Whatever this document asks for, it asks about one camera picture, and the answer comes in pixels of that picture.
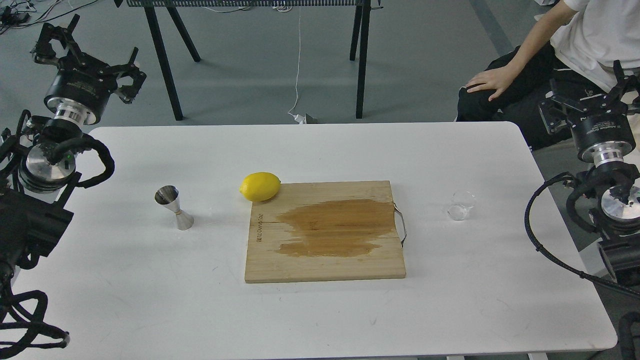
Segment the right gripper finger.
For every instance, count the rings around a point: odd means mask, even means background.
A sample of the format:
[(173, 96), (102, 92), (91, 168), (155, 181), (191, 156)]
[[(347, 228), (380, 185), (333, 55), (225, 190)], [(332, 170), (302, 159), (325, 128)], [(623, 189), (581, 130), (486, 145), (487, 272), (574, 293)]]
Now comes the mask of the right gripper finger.
[(561, 95), (555, 79), (550, 80), (550, 95), (539, 103), (539, 113), (546, 132), (555, 135), (563, 129), (576, 127), (577, 119), (583, 114), (583, 104)]
[(620, 60), (614, 61), (614, 75), (617, 84), (612, 87), (611, 91), (605, 95), (602, 103), (602, 109), (614, 113), (624, 114), (626, 116), (634, 116), (640, 113), (639, 96), (637, 96), (631, 104), (622, 101), (622, 97), (631, 90), (635, 89), (639, 92), (639, 78), (637, 75), (626, 75)]

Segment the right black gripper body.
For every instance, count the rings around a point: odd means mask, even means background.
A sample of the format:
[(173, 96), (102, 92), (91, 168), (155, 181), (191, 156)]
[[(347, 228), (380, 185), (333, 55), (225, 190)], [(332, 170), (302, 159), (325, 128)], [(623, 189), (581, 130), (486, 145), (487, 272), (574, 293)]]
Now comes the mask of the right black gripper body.
[(585, 163), (622, 162), (636, 148), (626, 115), (582, 117), (571, 132), (577, 157)]

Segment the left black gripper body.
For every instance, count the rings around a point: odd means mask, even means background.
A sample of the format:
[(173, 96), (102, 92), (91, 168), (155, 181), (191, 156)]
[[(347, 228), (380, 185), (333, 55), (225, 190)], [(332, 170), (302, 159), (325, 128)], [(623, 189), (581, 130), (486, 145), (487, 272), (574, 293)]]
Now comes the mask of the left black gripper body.
[(106, 80), (79, 70), (60, 69), (44, 98), (54, 118), (77, 126), (96, 125), (114, 90)]

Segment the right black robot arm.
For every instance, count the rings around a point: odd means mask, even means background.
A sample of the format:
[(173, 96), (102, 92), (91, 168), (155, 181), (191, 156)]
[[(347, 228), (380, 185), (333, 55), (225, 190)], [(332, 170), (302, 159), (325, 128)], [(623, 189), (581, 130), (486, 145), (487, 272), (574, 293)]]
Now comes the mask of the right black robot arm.
[[(639, 77), (624, 71), (620, 60), (614, 61), (613, 70), (615, 86), (583, 100), (560, 94), (556, 81), (550, 81), (551, 96), (538, 105), (545, 129), (551, 135), (569, 129), (578, 159), (590, 169), (575, 175), (563, 172), (544, 182), (528, 201), (524, 222), (535, 250), (551, 262), (595, 285), (638, 298), (634, 287), (639, 284), (639, 169), (624, 158), (636, 148), (627, 117), (638, 114), (639, 100), (628, 105), (622, 97), (639, 89)], [(566, 199), (569, 218), (585, 232), (599, 234), (596, 250), (608, 279), (567, 265), (535, 237), (531, 207), (537, 196), (558, 182), (572, 189)]]

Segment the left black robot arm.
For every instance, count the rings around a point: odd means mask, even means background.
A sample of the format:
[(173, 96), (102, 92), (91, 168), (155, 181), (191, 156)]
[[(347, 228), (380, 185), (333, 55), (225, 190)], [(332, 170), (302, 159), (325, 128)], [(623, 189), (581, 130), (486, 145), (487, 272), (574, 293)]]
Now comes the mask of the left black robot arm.
[(75, 14), (67, 26), (44, 23), (31, 52), (35, 63), (57, 69), (43, 100), (51, 116), (24, 110), (16, 131), (1, 134), (1, 328), (23, 331), (20, 339), (1, 342), (2, 359), (68, 346), (70, 334), (45, 322), (45, 292), (14, 293), (12, 281), (62, 239), (73, 219), (65, 208), (73, 190), (95, 187), (115, 172), (107, 146), (82, 127), (100, 122), (112, 95), (131, 104), (147, 77), (135, 63), (137, 48), (116, 65), (83, 52), (73, 37), (79, 20)]

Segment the person's right hand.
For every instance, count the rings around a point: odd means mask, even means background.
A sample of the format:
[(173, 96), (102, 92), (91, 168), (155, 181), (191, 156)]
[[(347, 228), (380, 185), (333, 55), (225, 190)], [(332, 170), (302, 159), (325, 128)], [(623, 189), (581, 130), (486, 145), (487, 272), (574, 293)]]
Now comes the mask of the person's right hand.
[(520, 68), (511, 65), (481, 71), (467, 82), (466, 93), (489, 92), (487, 100), (492, 102), (505, 93), (521, 71)]

